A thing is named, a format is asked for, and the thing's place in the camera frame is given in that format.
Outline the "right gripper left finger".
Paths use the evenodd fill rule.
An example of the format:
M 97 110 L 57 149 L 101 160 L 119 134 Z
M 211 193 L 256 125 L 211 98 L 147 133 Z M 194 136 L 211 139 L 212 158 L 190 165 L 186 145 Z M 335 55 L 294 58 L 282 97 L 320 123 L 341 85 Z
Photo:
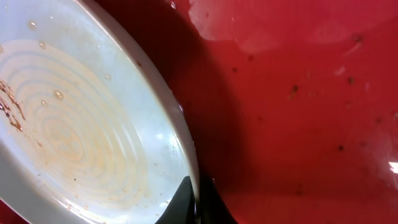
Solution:
M 196 205 L 192 183 L 184 177 L 165 212 L 155 224 L 196 224 Z

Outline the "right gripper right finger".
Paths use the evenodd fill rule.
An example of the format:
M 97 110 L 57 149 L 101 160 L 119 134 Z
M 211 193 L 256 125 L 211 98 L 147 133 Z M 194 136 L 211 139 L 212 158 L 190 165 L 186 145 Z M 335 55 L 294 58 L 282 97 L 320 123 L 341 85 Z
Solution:
M 200 177 L 201 224 L 238 224 L 218 193 L 213 180 Z

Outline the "white plate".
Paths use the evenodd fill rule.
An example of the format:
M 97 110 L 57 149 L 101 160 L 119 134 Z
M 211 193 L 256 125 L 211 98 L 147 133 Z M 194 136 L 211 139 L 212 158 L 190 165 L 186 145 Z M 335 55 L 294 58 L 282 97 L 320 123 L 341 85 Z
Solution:
M 29 223 L 155 223 L 199 168 L 183 109 L 94 1 L 1 2 L 1 200 Z

